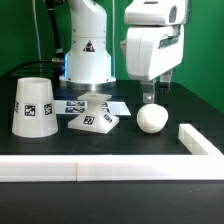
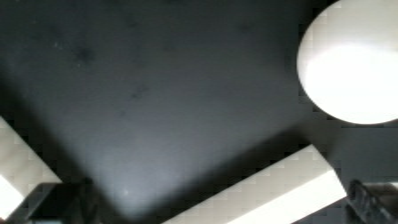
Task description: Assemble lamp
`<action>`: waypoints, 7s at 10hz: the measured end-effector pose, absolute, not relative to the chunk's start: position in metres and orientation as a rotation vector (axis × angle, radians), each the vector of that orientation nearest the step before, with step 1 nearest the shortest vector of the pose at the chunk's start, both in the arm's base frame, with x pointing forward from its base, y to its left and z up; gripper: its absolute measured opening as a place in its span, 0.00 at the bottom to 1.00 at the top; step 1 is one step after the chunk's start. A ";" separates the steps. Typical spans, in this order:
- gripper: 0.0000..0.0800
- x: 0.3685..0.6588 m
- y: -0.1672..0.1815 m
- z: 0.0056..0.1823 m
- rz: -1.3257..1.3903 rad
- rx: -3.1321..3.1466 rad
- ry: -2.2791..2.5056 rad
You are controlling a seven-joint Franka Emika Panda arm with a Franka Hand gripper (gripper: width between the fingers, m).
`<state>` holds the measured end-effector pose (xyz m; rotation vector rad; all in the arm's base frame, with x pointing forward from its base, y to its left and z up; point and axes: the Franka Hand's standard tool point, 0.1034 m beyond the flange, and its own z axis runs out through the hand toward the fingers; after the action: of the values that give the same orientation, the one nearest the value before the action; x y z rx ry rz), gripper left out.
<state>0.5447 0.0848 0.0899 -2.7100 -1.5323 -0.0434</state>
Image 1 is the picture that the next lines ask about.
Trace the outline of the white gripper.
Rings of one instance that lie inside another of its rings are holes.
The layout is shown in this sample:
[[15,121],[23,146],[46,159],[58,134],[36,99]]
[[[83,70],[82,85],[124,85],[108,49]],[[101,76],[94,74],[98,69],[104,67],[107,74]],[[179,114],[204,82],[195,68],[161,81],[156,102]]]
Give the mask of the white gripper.
[[129,77],[141,82],[143,102],[153,104],[155,80],[160,76],[159,89],[170,90],[172,68],[183,58],[184,26],[129,27],[126,39],[120,42]]

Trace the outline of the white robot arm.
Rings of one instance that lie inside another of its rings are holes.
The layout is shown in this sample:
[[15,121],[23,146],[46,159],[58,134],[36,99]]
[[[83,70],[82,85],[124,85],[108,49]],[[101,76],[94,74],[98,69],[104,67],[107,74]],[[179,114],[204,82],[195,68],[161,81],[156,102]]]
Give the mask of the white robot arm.
[[[65,55],[62,85],[99,90],[116,81],[115,60],[106,50],[107,14],[93,0],[68,0],[71,12],[71,48]],[[170,86],[172,69],[184,51],[184,25],[189,0],[133,0],[125,9],[129,25],[120,42],[129,77],[141,83],[143,102],[155,99],[155,83]]]

